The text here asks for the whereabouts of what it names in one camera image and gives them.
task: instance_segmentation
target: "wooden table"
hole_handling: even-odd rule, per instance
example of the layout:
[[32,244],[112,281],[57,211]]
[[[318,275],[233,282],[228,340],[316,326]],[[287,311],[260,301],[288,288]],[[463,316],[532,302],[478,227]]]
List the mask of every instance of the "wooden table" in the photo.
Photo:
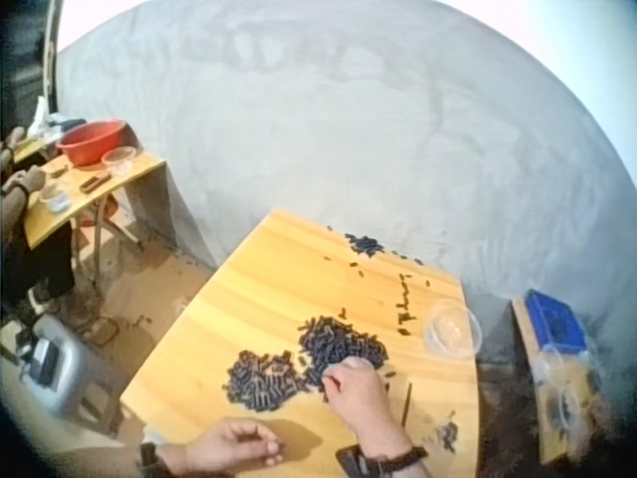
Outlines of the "wooden table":
[[[420,318],[397,332],[396,304],[402,300],[399,274],[410,289],[410,312]],[[257,354],[296,355],[297,330],[320,315],[336,317],[359,332],[377,334],[395,370],[389,397],[400,420],[409,383],[406,429],[432,450],[434,476],[476,475],[479,408],[473,360],[430,354],[423,344],[428,311],[439,300],[464,304],[454,277],[391,253],[355,254],[343,235],[274,211],[243,241],[201,289],[136,374],[121,401],[164,438],[193,438],[226,415],[255,416],[288,443],[286,462],[251,476],[341,476],[334,452],[354,437],[322,402],[321,394],[299,394],[275,412],[255,413],[228,402],[222,384],[244,349]],[[434,446],[434,428],[455,411],[456,453]]]
[[75,168],[64,155],[58,156],[49,161],[42,166],[42,169],[47,173],[59,170],[65,166],[69,168],[69,171],[58,180],[64,181],[67,184],[72,203],[65,211],[54,214],[38,200],[39,192],[35,192],[29,196],[29,208],[24,219],[24,229],[29,247],[32,249],[37,247],[63,224],[67,223],[83,210],[94,206],[96,215],[96,251],[94,254],[95,281],[96,285],[99,287],[102,226],[104,225],[108,227],[109,230],[119,233],[123,235],[123,237],[129,238],[128,235],[126,235],[125,232],[119,229],[115,224],[104,220],[106,197],[119,187],[130,184],[139,177],[142,177],[150,171],[158,168],[164,164],[164,162],[164,159],[158,158],[147,152],[141,152],[132,160],[132,169],[127,174],[114,176],[110,179],[110,181],[98,187],[93,192],[83,194],[80,192],[80,185],[87,181],[87,179],[106,169],[101,163],[83,168]]
[[[531,370],[534,364],[540,358],[541,351],[537,343],[537,337],[533,330],[531,317],[522,299],[513,299],[512,306],[516,315],[516,321],[522,335],[527,357]],[[592,403],[591,391],[588,387],[586,374],[588,367],[575,356],[562,355],[563,375],[567,377],[569,387],[579,398],[580,405],[586,416],[585,410]],[[548,464],[558,458],[561,458],[568,449],[568,437],[560,434],[548,421],[547,402],[550,398],[551,388],[548,384],[541,384],[537,377],[533,376],[535,389],[535,403],[537,405],[537,424],[538,424],[538,441],[539,441],[539,461],[542,464]]]
[[13,161],[18,163],[25,160],[27,157],[35,154],[36,152],[47,147],[49,143],[45,142],[41,138],[34,139],[22,139],[15,147]]

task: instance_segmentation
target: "red bowl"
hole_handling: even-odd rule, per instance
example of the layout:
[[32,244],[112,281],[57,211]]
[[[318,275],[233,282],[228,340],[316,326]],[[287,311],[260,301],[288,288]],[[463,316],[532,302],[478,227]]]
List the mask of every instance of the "red bowl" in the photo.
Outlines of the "red bowl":
[[105,152],[120,145],[125,126],[121,120],[82,124],[67,132],[58,147],[75,166],[97,164]]

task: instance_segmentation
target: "chair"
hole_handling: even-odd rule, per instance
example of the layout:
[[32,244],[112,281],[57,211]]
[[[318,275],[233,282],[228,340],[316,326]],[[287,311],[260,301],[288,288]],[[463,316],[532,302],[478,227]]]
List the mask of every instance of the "chair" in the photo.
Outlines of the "chair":
[[130,382],[129,377],[50,315],[43,316],[33,332],[36,337],[53,342],[60,353],[51,386],[41,386],[25,374],[26,387],[55,415],[114,436],[119,397]]

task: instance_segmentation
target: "wooden board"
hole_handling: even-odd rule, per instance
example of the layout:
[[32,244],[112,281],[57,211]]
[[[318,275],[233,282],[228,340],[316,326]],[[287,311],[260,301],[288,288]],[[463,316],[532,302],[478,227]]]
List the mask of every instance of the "wooden board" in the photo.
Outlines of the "wooden board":
[[[358,265],[351,267],[352,262]],[[412,276],[406,279],[410,312],[419,318],[402,326],[410,337],[397,332],[401,273]],[[342,234],[275,211],[192,300],[121,401],[163,437],[177,442],[193,438],[223,416],[255,416],[270,423],[288,449],[284,464],[251,476],[340,476],[334,452],[355,438],[321,394],[300,394],[275,412],[255,413],[229,403],[221,386],[240,351],[289,350],[296,355],[297,327],[311,317],[336,317],[345,308],[348,323],[359,332],[377,334],[388,349],[389,361],[381,373],[397,372],[386,380],[398,419],[412,383],[406,429],[416,443],[427,442],[434,427],[455,411],[460,429],[456,453],[439,451],[428,459],[434,476],[475,476],[475,362],[436,357],[423,343],[428,311],[439,300],[464,304],[457,279],[391,253],[357,255]]]
[[64,155],[49,161],[42,166],[42,169],[47,173],[59,170],[65,165],[70,168],[68,172],[61,176],[60,180],[67,182],[72,204],[66,211],[54,214],[38,200],[39,192],[31,194],[31,196],[29,196],[29,209],[24,219],[24,230],[29,247],[36,247],[60,226],[95,200],[106,196],[119,187],[135,181],[139,177],[161,166],[164,162],[164,159],[160,159],[147,152],[141,152],[132,161],[132,169],[130,172],[123,176],[114,176],[110,181],[98,187],[90,194],[83,194],[80,192],[80,185],[92,176],[106,170],[101,163],[83,168],[74,168]]
[[[533,363],[540,357],[540,350],[529,311],[522,299],[513,299],[512,306],[516,315],[516,321],[522,334],[523,342],[527,350],[527,357],[531,369]],[[591,401],[591,393],[588,388],[586,374],[587,367],[575,356],[563,355],[563,375],[568,379],[571,390],[580,400],[583,410],[586,410]],[[550,397],[550,386],[535,384],[535,403],[537,405],[537,424],[539,441],[539,461],[542,464],[550,463],[562,457],[568,449],[568,437],[559,433],[548,421],[546,404]]]
[[46,146],[47,144],[41,138],[22,139],[15,147],[13,161],[17,164]]

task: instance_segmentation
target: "blue container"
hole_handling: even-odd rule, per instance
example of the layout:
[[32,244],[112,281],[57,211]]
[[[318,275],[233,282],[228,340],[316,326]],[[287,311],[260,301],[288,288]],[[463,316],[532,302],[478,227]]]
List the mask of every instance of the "blue container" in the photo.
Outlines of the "blue container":
[[525,303],[540,349],[551,344],[562,354],[586,350],[584,330],[567,304],[533,290]]

